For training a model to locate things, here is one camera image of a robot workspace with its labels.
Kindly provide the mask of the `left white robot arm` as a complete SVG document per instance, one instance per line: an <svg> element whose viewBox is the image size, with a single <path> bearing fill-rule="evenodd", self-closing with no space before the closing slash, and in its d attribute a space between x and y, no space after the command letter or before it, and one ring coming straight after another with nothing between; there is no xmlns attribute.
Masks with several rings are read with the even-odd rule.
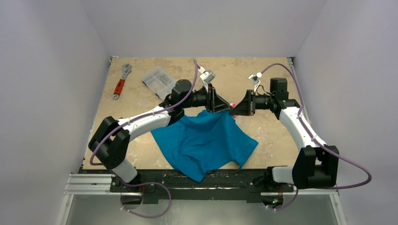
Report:
<svg viewBox="0 0 398 225"><path fill-rule="evenodd" d="M184 116L185 108L205 107L209 113L227 111L231 105L218 96L215 87L208 84L193 91L193 84L178 80L170 94L152 110L140 115L116 120L106 117L88 143L93 156L122 180L122 186L129 192L136 191L140 185L138 172L126 159L129 143L135 138L167 127Z"/></svg>

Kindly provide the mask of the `pink flower brooch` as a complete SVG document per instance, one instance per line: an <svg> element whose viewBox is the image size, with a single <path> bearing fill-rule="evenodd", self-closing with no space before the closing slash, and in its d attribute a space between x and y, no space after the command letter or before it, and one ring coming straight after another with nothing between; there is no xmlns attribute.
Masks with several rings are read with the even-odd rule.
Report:
<svg viewBox="0 0 398 225"><path fill-rule="evenodd" d="M230 112L234 109L236 107L236 104L235 103L230 103ZM232 118L236 118L237 116L236 115L232 115L231 113L230 113L230 115L232 116Z"/></svg>

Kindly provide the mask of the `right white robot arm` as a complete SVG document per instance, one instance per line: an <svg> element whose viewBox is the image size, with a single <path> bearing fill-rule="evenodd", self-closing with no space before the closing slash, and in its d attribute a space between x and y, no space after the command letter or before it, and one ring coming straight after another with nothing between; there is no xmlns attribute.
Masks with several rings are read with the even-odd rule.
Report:
<svg viewBox="0 0 398 225"><path fill-rule="evenodd" d="M270 80L270 94L256 95L248 90L243 100L230 109L230 115L253 116L256 110L270 110L287 128L299 152L294 166L267 168L263 184L270 191L282 183L293 184L298 189L329 188L336 184L338 154L336 146L316 140L315 132L305 128L308 122L299 112L299 103L289 98L285 78Z"/></svg>

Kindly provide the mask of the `blue t-shirt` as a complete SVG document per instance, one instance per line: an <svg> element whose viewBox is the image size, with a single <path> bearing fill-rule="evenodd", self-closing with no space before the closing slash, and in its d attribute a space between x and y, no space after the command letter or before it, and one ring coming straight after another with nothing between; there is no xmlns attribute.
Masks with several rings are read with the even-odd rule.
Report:
<svg viewBox="0 0 398 225"><path fill-rule="evenodd" d="M183 116L151 134L168 163L196 182L229 162L241 169L258 146L227 111Z"/></svg>

